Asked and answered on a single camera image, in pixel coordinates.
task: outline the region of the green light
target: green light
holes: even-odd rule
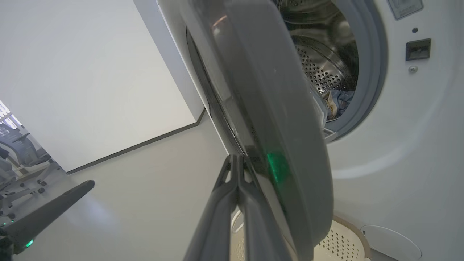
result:
[[[272,176],[276,183],[281,183],[290,174],[290,168],[287,160],[282,153],[268,153],[267,160],[271,167]]]
[[[32,245],[32,243],[34,243],[34,239],[32,239],[31,241],[29,241],[29,243],[26,244],[26,247],[30,247]]]

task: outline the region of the clothing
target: clothing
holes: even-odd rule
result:
[[[327,120],[340,117],[348,108],[353,99],[354,91],[328,90],[322,94],[327,102]]]

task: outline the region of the washing machine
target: washing machine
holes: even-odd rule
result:
[[[183,58],[208,115],[226,151],[252,162],[294,246],[290,223],[310,200],[279,190],[275,170],[291,170],[297,194],[319,203],[333,182],[334,213],[375,250],[462,259],[462,1],[186,0],[179,9]]]

